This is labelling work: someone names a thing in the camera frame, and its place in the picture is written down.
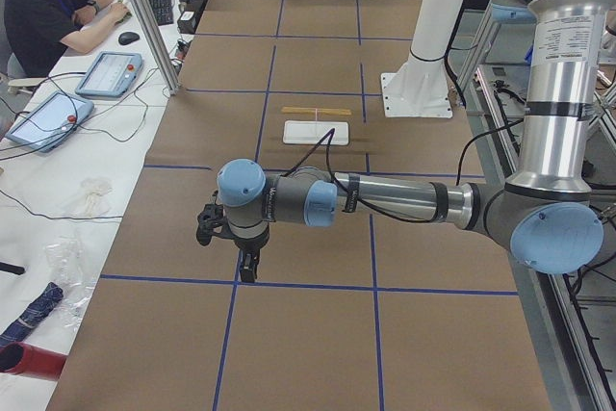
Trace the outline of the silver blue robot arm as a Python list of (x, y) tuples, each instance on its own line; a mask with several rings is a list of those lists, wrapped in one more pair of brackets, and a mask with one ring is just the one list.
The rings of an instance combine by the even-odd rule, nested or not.
[(600, 47), (615, 0), (494, 0), (535, 16), (523, 139), (516, 170), (501, 186), (403, 181), (298, 164), (266, 174), (239, 159), (218, 172), (218, 189), (199, 215), (196, 237), (236, 244), (240, 276), (257, 276), (273, 222), (330, 225), (337, 213), (368, 209), (409, 223), (449, 222), (489, 237), (520, 263), (562, 274), (591, 262), (603, 225), (583, 180)]

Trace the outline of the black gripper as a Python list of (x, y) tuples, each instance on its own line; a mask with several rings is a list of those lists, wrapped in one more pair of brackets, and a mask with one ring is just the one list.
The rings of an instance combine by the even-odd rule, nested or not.
[(234, 238), (234, 243), (241, 252), (239, 275), (242, 282), (254, 283), (258, 279), (260, 251), (268, 243), (269, 239), (269, 231), (264, 231), (251, 238)]

